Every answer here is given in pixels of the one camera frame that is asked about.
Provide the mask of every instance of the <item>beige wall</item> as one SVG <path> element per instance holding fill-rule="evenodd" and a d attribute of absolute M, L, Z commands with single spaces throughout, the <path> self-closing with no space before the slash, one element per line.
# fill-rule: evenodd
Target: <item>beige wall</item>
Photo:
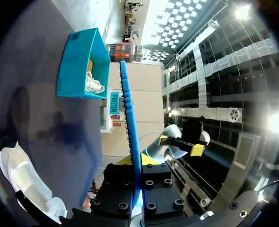
<path fill-rule="evenodd" d="M 156 65 L 127 63 L 130 89 L 133 97 L 139 138 L 150 131 L 164 129 L 163 98 L 161 89 L 161 68 Z M 121 91 L 119 63 L 112 62 L 108 86 Z M 143 150 L 158 134 L 151 134 L 141 142 Z M 112 133 L 102 134 L 105 156 L 125 157 L 129 155 L 126 128 L 115 127 Z"/>

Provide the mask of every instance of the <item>blue sponge strip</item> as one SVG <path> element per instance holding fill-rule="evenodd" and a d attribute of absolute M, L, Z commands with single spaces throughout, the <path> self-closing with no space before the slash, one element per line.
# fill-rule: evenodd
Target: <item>blue sponge strip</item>
<path fill-rule="evenodd" d="M 127 66 L 125 61 L 120 62 L 122 91 L 125 104 L 125 115 L 127 122 L 127 131 L 130 143 L 130 153 L 132 159 L 132 166 L 135 173 L 135 192 L 132 206 L 134 207 L 140 196 L 140 176 L 141 176 L 141 159 L 140 159 L 140 142 L 138 138 L 138 131 L 136 127 L 136 117 L 133 107 L 133 99 L 130 91 L 128 81 Z"/>

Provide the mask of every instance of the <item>white sneaker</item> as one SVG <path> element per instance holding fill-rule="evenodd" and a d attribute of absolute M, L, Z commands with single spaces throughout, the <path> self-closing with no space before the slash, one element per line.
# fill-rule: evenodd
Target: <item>white sneaker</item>
<path fill-rule="evenodd" d="M 101 85 L 100 81 L 92 78 L 91 72 L 87 72 L 85 90 L 89 93 L 99 94 L 105 91 L 105 87 Z"/>

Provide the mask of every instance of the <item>floor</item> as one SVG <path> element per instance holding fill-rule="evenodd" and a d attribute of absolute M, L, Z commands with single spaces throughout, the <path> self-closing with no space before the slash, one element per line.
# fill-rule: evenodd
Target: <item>floor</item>
<path fill-rule="evenodd" d="M 71 9 L 69 0 L 33 1 L 0 47 L 0 137 L 18 139 L 53 196 L 63 199 L 69 218 L 73 207 L 82 207 L 102 164 L 100 103 L 56 97 L 58 68 L 75 30 L 98 27 L 106 42 L 121 41 L 124 23 L 118 24 L 122 8 L 117 1 L 109 1 L 107 9 L 100 6 L 106 0 L 73 1 Z M 26 226 L 35 224 L 1 170 L 0 199 Z"/>
<path fill-rule="evenodd" d="M 124 0 L 52 0 L 75 31 L 97 27 L 106 44 L 122 41 Z"/>

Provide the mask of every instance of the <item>teal box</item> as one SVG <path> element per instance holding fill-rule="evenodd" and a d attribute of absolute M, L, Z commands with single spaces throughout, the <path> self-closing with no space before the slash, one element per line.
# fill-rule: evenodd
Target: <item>teal box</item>
<path fill-rule="evenodd" d="M 110 93 L 110 114 L 119 115 L 120 107 L 120 93 L 119 92 L 111 92 Z"/>
<path fill-rule="evenodd" d="M 85 91 L 89 58 L 93 62 L 92 77 L 105 87 L 99 94 Z M 109 68 L 109 53 L 97 28 L 70 34 L 60 64 L 56 95 L 106 99 Z"/>

